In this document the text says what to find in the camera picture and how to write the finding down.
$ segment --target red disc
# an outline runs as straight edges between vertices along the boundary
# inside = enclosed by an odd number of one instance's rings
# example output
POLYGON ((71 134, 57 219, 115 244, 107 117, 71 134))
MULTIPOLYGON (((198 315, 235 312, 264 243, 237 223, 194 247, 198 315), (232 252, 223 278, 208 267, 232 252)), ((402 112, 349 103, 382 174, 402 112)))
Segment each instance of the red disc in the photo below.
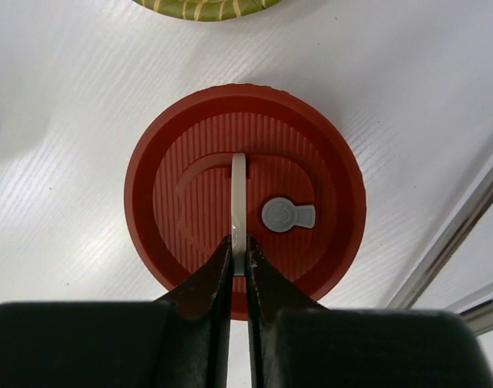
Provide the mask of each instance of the red disc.
MULTIPOLYGON (((146 130, 124 185, 126 221, 140 257, 168 289, 205 263, 230 234, 230 163, 236 152, 247 158, 248 234, 273 265, 318 300, 340 281, 360 246, 363 180, 331 122, 266 86, 196 92, 146 130), (314 228, 270 231, 261 211, 274 197, 314 205, 314 228)), ((235 319, 247 319, 245 292, 244 278, 234 278, 235 319)))

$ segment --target metal strip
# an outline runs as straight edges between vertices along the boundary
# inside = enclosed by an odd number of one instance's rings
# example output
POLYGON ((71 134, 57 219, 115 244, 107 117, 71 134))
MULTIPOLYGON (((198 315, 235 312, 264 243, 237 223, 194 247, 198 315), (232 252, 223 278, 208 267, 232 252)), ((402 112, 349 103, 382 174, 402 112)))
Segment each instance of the metal strip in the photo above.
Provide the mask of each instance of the metal strip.
POLYGON ((410 309, 493 204, 493 167, 387 305, 410 309))
POLYGON ((462 313, 466 323, 469 325, 475 335, 486 334, 493 330, 493 299, 469 309, 462 313))

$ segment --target green striped object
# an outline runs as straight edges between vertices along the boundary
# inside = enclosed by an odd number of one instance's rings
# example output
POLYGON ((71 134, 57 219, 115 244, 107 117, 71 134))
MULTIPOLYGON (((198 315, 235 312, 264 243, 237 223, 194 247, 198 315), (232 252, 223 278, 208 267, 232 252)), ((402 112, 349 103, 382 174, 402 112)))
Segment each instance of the green striped object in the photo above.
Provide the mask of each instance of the green striped object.
POLYGON ((281 0, 133 0, 160 14, 218 22, 262 11, 281 0))

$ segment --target ridged red surface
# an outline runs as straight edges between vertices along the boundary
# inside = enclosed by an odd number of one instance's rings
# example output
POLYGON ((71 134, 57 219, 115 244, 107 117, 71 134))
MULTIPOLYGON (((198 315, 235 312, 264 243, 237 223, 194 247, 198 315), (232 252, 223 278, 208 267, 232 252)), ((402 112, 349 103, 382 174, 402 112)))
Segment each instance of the ridged red surface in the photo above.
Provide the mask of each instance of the ridged red surface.
MULTIPOLYGON (((173 143, 158 169, 153 193, 160 235, 189 272, 205 263, 230 234, 227 157, 231 160, 235 152, 245 153, 248 161, 248 233, 286 277, 296 280, 320 259, 332 236, 334 187, 314 146, 296 129, 266 116, 239 112, 212 117, 173 143), (202 159, 197 175, 184 182, 184 172, 202 159), (271 232, 261 221, 261 209, 274 196, 289 198, 296 205, 315 205, 316 226, 271 232)), ((239 280, 235 279, 234 291, 245 292, 244 281, 239 280)))

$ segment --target round red container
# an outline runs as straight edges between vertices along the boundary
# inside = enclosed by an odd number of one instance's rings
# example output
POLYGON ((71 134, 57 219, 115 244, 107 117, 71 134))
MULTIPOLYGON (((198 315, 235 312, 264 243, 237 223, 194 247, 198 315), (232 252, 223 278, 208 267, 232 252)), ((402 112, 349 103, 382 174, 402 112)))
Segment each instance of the round red container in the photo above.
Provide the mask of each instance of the round red container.
MULTIPOLYGON (((215 86, 181 99, 145 131, 130 160, 124 210, 146 267, 173 289, 230 233, 230 161, 246 154, 247 229, 303 292, 318 300, 354 260, 365 191, 354 155, 307 103, 267 86, 215 86), (282 196, 314 205, 313 229, 278 234, 261 220, 282 196)), ((247 319, 244 278, 234 279, 232 318, 247 319)))

